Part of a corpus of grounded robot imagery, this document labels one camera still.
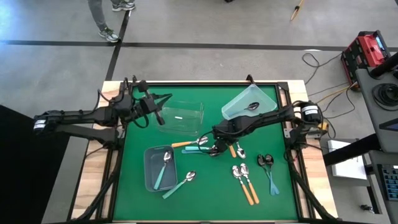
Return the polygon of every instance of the concrete floor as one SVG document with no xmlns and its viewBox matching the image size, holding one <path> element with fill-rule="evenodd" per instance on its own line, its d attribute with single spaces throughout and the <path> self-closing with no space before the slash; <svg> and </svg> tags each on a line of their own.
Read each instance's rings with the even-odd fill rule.
<svg viewBox="0 0 398 224">
<path fill-rule="evenodd" d="M 299 1 L 136 0 L 124 42 L 265 44 L 344 47 L 359 31 L 379 29 L 389 47 L 398 47 L 398 6 L 394 0 L 307 0 L 289 22 Z M 110 28 L 118 32 L 123 12 L 104 1 Z M 103 41 L 86 0 L 0 0 L 0 40 Z M 28 116 L 51 109 L 89 110 L 108 71 L 114 47 L 0 44 L 0 104 Z M 137 75 L 146 80 L 307 80 L 313 68 L 301 50 L 146 49 L 122 47 L 113 80 Z M 320 62 L 339 52 L 312 52 Z M 314 93 L 346 82 L 338 59 L 320 68 L 307 85 Z M 319 100 L 335 91 L 310 97 Z M 374 132 L 363 98 L 350 93 L 356 110 L 333 119 L 338 138 L 362 138 Z M 328 101 L 320 104 L 324 108 Z M 345 96 L 327 116 L 349 110 Z M 87 141 L 72 139 L 65 154 L 43 222 L 61 222 L 73 195 Z M 340 218 L 374 222 L 358 210 L 368 200 L 364 187 L 333 186 Z"/>
</svg>

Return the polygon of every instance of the red device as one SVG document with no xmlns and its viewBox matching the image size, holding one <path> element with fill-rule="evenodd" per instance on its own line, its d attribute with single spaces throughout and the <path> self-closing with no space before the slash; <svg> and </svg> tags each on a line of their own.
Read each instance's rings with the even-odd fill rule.
<svg viewBox="0 0 398 224">
<path fill-rule="evenodd" d="M 357 69 L 377 67 L 390 56 L 379 30 L 359 32 L 357 38 L 341 54 L 349 84 L 352 85 L 357 81 L 355 74 Z M 358 91 L 359 85 L 352 87 L 352 90 Z"/>
</svg>

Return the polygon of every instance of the teal plastic handle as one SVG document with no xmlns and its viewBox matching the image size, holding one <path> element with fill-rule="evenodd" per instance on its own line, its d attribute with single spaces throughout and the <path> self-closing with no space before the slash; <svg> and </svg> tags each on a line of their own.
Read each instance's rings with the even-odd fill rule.
<svg viewBox="0 0 398 224">
<path fill-rule="evenodd" d="M 209 150 L 209 147 L 200 147 L 201 150 Z M 186 151 L 199 151 L 199 147 L 198 146 L 186 146 L 185 147 Z"/>
<path fill-rule="evenodd" d="M 172 195 L 178 188 L 181 187 L 181 185 L 183 185 L 185 183 L 185 181 L 177 184 L 173 189 L 169 190 L 166 194 L 164 194 L 162 197 L 163 199 L 168 198 L 170 195 Z"/>
<path fill-rule="evenodd" d="M 164 169 L 165 168 L 166 168 L 166 164 L 163 165 L 162 170 L 160 171 L 159 175 L 157 176 L 157 180 L 156 180 L 155 187 L 154 187 L 155 190 L 159 189 L 159 185 L 160 185 L 160 183 L 162 181 L 162 177 L 163 177 L 163 173 L 164 173 Z"/>
<path fill-rule="evenodd" d="M 182 154 L 194 154 L 194 153 L 203 153 L 203 152 L 201 152 L 201 151 L 187 151 L 187 150 L 182 149 L 181 153 Z"/>
<path fill-rule="evenodd" d="M 271 183 L 270 194 L 272 196 L 279 195 L 279 189 L 276 187 L 276 185 L 274 184 L 274 181 L 272 180 L 272 172 L 271 171 L 269 172 L 268 177 L 269 177 L 269 181 Z"/>
</svg>

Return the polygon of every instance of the green mat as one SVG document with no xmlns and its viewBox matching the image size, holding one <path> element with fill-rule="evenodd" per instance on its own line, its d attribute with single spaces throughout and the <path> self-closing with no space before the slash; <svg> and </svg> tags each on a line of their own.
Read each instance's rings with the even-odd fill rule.
<svg viewBox="0 0 398 224">
<path fill-rule="evenodd" d="M 274 86 L 259 86 L 277 101 Z M 246 86 L 152 86 L 156 94 L 172 93 L 171 100 L 203 102 L 205 107 L 201 133 L 222 120 L 221 107 L 243 91 Z M 212 146 L 214 140 L 205 146 Z M 239 140 L 246 151 L 246 159 L 231 157 L 226 151 L 220 156 L 182 154 L 183 147 L 175 149 L 178 181 L 190 170 L 197 172 L 193 182 L 185 183 L 168 199 L 163 192 L 149 192 L 144 183 L 144 151 L 153 146 L 191 141 L 196 137 L 168 134 L 158 131 L 155 123 L 140 129 L 131 123 L 128 127 L 119 180 L 114 220 L 296 220 L 294 195 L 289 168 L 283 158 L 284 139 L 281 124 L 255 130 Z M 269 194 L 269 179 L 256 163 L 258 154 L 272 154 L 275 164 L 272 175 L 280 194 Z M 257 192 L 260 204 L 250 206 L 238 179 L 232 176 L 233 165 L 245 162 L 249 178 Z"/>
</svg>

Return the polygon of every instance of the transparent bin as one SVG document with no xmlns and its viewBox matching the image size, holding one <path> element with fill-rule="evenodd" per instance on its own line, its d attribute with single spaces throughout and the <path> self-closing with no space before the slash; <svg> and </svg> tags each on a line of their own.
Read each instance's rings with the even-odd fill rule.
<svg viewBox="0 0 398 224">
<path fill-rule="evenodd" d="M 160 111 L 165 124 L 158 124 L 157 127 L 166 133 L 197 136 L 203 122 L 203 112 L 204 106 L 201 102 L 169 100 Z"/>
<path fill-rule="evenodd" d="M 259 106 L 254 110 L 245 110 L 251 103 L 258 102 Z M 255 84 L 249 85 L 238 96 L 222 107 L 223 117 L 231 120 L 237 116 L 257 116 L 261 113 L 273 111 L 276 108 L 274 100 L 269 98 Z"/>
</svg>

